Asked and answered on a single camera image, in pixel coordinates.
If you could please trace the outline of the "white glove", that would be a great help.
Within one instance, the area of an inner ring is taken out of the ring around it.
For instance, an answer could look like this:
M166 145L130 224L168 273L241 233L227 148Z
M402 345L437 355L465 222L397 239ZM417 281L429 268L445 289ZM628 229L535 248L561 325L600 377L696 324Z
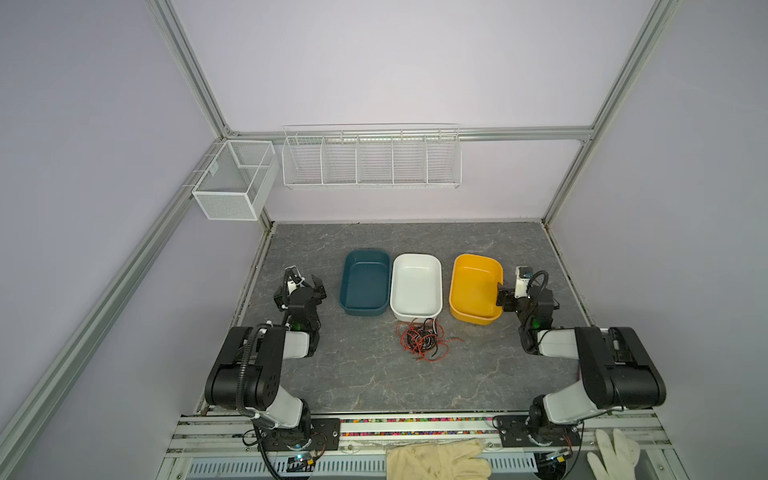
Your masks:
M587 454L587 462L597 480L635 480L636 466L640 459L640 446L626 437L620 429L614 429L610 438L604 430L595 431L599 455Z

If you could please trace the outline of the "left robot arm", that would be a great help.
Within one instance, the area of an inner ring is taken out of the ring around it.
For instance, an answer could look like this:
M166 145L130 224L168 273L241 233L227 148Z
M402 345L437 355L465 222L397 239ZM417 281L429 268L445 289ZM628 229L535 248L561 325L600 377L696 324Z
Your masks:
M315 354L321 329L318 306L326 298L319 277L305 279L289 271L274 296L282 321L230 328L207 377L205 402L238 412L260 431L309 438L310 409L281 386L281 375L284 361Z

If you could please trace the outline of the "white plastic bin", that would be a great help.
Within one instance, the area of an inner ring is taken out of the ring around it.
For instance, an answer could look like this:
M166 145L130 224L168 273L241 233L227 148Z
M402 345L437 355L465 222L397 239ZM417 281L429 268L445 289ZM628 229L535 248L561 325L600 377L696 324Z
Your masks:
M392 267L390 309L399 322L424 323L443 309L442 265L428 254L403 253Z

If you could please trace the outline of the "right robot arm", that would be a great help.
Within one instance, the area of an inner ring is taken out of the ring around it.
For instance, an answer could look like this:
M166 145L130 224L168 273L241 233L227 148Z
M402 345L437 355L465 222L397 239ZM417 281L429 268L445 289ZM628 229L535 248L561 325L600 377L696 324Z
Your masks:
M578 362L575 383L532 401L523 426L535 441L543 441L558 427L666 401L664 380L634 329L555 328L552 314L559 305L545 284L527 283L523 290L499 284L496 303L516 314L527 354Z

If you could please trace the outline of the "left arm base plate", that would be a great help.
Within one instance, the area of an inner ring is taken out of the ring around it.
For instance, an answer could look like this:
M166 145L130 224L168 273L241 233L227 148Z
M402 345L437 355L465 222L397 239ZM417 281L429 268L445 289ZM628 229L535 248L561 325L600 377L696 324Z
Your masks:
M312 417L294 429L273 429L259 434L266 451L336 451L341 440L341 419Z

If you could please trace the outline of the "yellow plastic bin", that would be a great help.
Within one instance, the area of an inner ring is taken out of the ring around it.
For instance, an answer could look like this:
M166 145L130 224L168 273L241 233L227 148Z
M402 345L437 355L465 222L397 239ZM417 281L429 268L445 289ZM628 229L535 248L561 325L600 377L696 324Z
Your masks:
M465 323L492 324L503 312L496 304L498 285L503 281L503 267L497 260L469 253L459 255L451 278L451 315Z

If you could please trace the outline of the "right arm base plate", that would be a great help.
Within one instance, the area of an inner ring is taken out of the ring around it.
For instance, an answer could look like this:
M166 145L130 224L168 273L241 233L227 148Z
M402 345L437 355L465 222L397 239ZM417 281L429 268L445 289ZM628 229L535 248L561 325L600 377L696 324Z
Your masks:
M576 425L556 425L531 420L528 415L498 415L492 419L500 441L505 448L523 447L570 447L581 445L582 439Z

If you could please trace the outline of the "teal plastic bin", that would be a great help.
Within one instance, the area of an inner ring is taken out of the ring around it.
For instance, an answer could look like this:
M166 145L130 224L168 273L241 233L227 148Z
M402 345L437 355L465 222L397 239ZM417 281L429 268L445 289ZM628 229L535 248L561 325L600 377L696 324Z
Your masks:
M345 258L339 303L348 315L379 316L389 306L391 258L380 249L356 249Z

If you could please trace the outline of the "cream work glove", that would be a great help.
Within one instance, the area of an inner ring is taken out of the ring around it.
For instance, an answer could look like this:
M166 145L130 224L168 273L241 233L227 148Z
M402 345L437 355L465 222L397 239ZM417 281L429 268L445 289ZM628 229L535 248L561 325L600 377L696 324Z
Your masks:
M386 454L387 479L488 479L491 466L480 458L479 440L420 443L392 448Z

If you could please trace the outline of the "small white mesh basket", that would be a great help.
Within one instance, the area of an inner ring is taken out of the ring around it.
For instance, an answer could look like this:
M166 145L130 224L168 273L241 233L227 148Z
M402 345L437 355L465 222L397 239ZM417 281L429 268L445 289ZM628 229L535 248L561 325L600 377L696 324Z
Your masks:
M225 140L192 194L209 220L258 221L278 173L272 142Z

